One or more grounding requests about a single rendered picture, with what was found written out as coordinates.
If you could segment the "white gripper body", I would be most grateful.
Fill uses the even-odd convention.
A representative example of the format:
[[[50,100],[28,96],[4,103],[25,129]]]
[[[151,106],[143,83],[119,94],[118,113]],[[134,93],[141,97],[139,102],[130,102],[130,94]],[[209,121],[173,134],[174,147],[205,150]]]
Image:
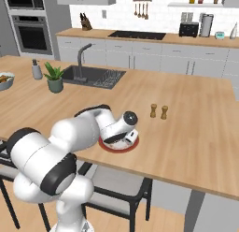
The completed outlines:
[[[126,138],[126,133],[120,133],[104,140],[104,144],[110,148],[126,148],[131,145],[131,141]]]

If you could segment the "red plate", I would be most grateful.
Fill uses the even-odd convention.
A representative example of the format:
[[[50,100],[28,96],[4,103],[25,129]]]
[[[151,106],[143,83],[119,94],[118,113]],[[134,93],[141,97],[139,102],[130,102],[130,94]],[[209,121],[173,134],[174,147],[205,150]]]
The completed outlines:
[[[126,152],[129,152],[129,151],[132,151],[134,148],[137,147],[139,143],[139,136],[136,137],[134,143],[132,145],[125,145],[123,148],[113,148],[113,147],[108,147],[104,144],[104,142],[102,141],[101,137],[99,137],[99,140],[98,140],[98,144],[99,146],[107,151],[107,152],[111,152],[111,153],[126,153]]]

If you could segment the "black toaster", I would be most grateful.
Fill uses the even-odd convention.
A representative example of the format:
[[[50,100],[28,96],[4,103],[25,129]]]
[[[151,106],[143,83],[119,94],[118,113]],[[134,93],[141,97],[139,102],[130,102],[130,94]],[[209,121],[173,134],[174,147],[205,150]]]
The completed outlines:
[[[192,36],[197,37],[199,30],[198,22],[182,22],[179,27],[180,36]]]

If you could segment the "dark sink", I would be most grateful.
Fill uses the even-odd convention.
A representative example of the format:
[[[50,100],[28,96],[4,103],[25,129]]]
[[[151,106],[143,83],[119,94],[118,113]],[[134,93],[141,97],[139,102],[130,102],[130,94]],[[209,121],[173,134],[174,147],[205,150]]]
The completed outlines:
[[[116,69],[70,65],[63,72],[63,82],[111,90],[124,74]]]

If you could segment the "potted green plant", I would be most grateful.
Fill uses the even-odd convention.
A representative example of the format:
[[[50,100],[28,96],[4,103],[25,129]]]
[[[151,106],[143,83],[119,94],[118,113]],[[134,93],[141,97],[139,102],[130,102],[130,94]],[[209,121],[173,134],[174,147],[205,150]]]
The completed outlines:
[[[45,68],[48,70],[45,77],[48,81],[49,90],[55,94],[60,93],[63,90],[63,71],[60,67],[52,67],[49,62],[45,63]]]

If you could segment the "dark grey tap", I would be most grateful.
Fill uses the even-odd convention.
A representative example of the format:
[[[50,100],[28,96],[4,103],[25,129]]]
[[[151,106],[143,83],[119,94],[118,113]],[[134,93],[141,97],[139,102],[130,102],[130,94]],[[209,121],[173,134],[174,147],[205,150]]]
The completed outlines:
[[[81,63],[81,58],[82,58],[82,53],[90,48],[92,46],[91,43],[85,45],[84,47],[82,47],[77,54],[77,69],[74,71],[74,80],[78,81],[78,82],[87,82],[88,79],[83,77],[83,73],[82,73],[82,63]]]

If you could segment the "grey base cupboards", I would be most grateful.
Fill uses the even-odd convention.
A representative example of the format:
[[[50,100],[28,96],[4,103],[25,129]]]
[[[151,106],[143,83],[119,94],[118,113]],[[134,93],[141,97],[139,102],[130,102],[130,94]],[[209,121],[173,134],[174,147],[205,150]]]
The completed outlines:
[[[72,36],[57,40],[64,62],[228,79],[239,101],[239,49]]]

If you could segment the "grey soap dispenser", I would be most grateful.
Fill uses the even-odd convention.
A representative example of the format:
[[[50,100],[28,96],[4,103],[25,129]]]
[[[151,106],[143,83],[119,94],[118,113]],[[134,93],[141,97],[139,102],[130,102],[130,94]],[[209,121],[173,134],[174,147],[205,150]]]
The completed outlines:
[[[32,74],[35,80],[41,80],[43,78],[43,74],[41,72],[40,65],[37,63],[36,59],[32,60]]]

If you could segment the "black hob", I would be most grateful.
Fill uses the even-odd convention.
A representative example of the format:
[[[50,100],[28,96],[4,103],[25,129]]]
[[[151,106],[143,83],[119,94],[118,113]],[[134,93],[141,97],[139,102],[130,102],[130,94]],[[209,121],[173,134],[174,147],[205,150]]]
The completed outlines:
[[[150,40],[163,40],[165,33],[153,32],[135,32],[135,31],[115,31],[109,37],[116,38],[135,38],[135,39],[150,39]]]

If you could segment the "wooden knife block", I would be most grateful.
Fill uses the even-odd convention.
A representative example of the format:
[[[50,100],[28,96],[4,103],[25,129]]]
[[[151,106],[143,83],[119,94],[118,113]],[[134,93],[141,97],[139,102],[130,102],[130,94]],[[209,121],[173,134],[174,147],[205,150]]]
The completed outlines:
[[[90,31],[92,29],[91,23],[84,13],[80,14],[80,21],[83,31]]]

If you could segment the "bowl with food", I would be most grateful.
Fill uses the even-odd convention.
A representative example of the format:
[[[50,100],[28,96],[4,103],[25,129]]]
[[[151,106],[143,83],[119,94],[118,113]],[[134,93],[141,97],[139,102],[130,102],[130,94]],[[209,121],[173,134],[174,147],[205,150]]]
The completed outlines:
[[[4,91],[9,89],[13,81],[15,79],[15,75],[10,72],[0,72],[0,91]]]

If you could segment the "built-in microwave oven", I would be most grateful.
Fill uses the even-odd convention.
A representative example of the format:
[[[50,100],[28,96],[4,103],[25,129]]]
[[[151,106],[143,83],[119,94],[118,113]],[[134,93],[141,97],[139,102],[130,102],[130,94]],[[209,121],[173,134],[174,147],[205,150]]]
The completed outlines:
[[[7,0],[10,8],[29,8],[43,10],[43,0]]]

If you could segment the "rail with hanging tools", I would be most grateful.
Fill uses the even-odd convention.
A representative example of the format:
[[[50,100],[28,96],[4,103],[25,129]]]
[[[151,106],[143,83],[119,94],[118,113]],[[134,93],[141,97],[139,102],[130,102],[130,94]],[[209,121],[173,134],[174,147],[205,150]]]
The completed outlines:
[[[138,18],[148,19],[148,5],[152,0],[133,0],[134,2],[134,15]]]

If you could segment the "white wall shelf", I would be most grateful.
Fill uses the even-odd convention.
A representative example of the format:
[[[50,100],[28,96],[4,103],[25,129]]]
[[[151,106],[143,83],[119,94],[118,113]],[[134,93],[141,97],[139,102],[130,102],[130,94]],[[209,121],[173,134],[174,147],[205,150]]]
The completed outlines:
[[[223,7],[222,4],[202,3],[202,4],[190,4],[190,3],[169,3],[168,7]]]

